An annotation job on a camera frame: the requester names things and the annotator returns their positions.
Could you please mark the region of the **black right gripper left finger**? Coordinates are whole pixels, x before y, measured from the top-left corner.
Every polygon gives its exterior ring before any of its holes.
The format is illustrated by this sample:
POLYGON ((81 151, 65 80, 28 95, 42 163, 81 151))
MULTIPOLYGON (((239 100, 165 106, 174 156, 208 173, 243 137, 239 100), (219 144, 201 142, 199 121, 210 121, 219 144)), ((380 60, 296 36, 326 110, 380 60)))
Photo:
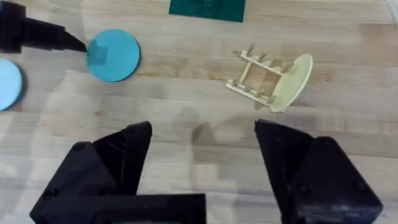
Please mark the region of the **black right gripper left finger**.
POLYGON ((148 121, 94 142, 77 142, 59 165, 29 216, 34 223, 93 223, 137 193, 152 137, 148 121))

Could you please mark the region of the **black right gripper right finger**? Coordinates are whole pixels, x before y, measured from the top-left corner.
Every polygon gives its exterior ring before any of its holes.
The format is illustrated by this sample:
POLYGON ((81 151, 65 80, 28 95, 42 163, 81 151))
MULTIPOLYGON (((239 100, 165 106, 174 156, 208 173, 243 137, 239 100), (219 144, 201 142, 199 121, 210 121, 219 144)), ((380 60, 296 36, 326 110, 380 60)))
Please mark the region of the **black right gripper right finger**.
POLYGON ((340 145, 272 121, 255 122, 282 223, 373 223, 383 204, 340 145))

